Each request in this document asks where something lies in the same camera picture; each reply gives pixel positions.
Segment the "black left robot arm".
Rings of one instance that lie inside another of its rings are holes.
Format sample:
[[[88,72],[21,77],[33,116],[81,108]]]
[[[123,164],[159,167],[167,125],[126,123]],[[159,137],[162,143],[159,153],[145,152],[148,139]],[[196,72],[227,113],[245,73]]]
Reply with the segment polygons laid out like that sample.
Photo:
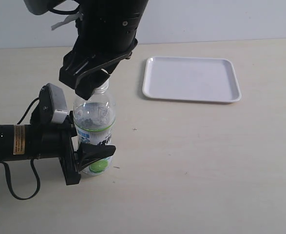
[[[59,159],[66,185],[80,182],[87,166],[115,153],[114,145],[81,143],[74,150],[76,129],[72,116],[62,124],[41,123],[33,118],[27,125],[0,125],[0,163],[32,159]]]

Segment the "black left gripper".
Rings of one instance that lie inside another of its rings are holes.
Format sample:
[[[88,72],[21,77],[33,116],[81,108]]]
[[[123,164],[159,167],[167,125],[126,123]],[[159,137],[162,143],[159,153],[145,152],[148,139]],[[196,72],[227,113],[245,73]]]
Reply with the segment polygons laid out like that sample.
[[[113,156],[114,145],[92,145],[80,143],[76,154],[72,137],[77,136],[73,111],[62,124],[42,124],[39,110],[34,110],[30,118],[31,147],[36,159],[58,158],[67,185],[76,185],[81,180],[78,172],[89,165]]]

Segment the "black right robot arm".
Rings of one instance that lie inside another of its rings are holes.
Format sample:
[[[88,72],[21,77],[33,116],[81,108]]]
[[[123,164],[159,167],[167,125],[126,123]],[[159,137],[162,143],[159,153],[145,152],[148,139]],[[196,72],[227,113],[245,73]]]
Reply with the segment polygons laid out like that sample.
[[[130,59],[146,0],[81,0],[78,37],[63,58],[59,81],[88,100],[118,64]]]

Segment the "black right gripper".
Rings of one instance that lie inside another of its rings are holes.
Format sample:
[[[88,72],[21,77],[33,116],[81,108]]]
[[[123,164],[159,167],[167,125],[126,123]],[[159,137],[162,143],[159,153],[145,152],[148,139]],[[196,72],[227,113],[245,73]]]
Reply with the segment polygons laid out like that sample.
[[[129,52],[138,27],[138,2],[81,0],[79,6],[78,37],[63,59],[59,80],[80,98],[89,99],[115,69],[106,63]]]

